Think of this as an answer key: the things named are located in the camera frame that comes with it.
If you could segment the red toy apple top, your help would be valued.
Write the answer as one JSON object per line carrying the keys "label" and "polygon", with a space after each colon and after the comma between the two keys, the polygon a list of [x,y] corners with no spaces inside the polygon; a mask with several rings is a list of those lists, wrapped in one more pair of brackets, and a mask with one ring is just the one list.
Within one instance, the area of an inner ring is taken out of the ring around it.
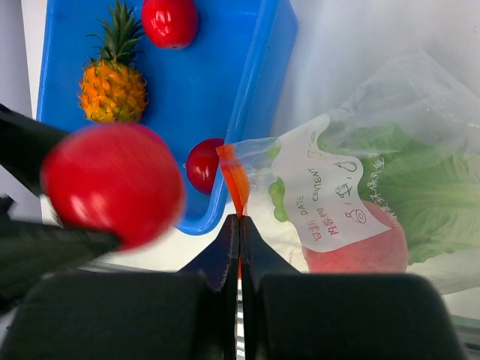
{"label": "red toy apple top", "polygon": [[110,231],[130,250],[174,227],[185,184],[169,146],[140,124],[72,133],[40,168],[40,183],[63,224]]}

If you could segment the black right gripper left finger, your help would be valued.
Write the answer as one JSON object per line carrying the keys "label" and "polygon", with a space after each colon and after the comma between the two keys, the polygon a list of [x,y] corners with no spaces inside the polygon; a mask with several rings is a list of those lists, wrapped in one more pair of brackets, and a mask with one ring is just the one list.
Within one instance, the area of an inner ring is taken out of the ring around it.
{"label": "black right gripper left finger", "polygon": [[234,359],[239,220],[177,272],[55,274],[19,306],[3,359]]}

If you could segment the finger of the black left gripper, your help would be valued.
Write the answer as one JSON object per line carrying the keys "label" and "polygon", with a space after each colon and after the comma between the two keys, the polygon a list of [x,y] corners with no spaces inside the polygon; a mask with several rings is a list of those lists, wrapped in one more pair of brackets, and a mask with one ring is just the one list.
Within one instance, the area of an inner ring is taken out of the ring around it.
{"label": "finger of the black left gripper", "polygon": [[40,171],[44,158],[67,135],[1,105],[1,165],[36,196],[43,193]]}
{"label": "finger of the black left gripper", "polygon": [[14,308],[45,274],[89,263],[120,246],[90,229],[1,219],[1,310]]}

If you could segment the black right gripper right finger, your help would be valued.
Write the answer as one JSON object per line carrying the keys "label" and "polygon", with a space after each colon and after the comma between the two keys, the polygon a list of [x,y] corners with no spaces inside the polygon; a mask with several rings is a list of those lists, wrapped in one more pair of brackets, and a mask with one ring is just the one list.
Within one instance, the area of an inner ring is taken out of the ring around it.
{"label": "black right gripper right finger", "polygon": [[465,359],[429,281],[412,274],[303,274],[239,222],[247,359]]}

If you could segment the green toy lettuce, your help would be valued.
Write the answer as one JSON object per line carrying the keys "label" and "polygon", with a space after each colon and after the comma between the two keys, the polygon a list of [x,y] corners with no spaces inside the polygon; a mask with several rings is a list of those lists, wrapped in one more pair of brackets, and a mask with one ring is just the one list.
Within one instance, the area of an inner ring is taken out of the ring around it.
{"label": "green toy lettuce", "polygon": [[340,141],[364,169],[363,200],[403,228],[409,263],[479,246],[479,156],[429,145],[396,124],[363,127]]}

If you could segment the pink toy peach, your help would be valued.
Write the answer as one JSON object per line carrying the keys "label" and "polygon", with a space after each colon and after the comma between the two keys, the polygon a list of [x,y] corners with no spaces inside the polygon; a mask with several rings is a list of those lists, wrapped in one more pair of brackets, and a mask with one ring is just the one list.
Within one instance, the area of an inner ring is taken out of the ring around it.
{"label": "pink toy peach", "polygon": [[364,206],[389,230],[365,240],[320,253],[306,247],[303,257],[311,273],[362,273],[406,271],[409,252],[401,225],[380,206],[365,201]]}

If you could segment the green toy grapes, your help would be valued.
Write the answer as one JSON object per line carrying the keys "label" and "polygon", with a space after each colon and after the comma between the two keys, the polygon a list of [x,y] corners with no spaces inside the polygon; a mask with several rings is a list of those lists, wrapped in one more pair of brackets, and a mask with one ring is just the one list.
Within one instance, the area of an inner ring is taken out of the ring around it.
{"label": "green toy grapes", "polygon": [[[271,161],[280,153],[281,146],[273,145],[268,150],[268,157]],[[268,186],[268,194],[274,206],[273,215],[275,219],[281,223],[290,221],[284,208],[285,185],[281,177],[274,174],[274,181]]]}

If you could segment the clear zip bag orange zipper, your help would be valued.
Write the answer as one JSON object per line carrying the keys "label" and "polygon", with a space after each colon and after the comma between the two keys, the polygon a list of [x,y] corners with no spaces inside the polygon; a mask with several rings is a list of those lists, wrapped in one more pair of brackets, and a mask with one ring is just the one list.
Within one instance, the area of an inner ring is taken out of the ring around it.
{"label": "clear zip bag orange zipper", "polygon": [[[311,273],[302,248],[325,253],[389,230],[359,195],[362,162],[338,146],[359,128],[396,124],[429,145],[479,156],[479,96],[423,52],[386,62],[338,108],[278,137],[249,139],[217,149],[219,168],[239,215],[293,268]],[[271,161],[268,150],[280,145]],[[273,215],[269,185],[285,185],[289,221]],[[479,285],[479,246],[411,264],[442,293]]]}

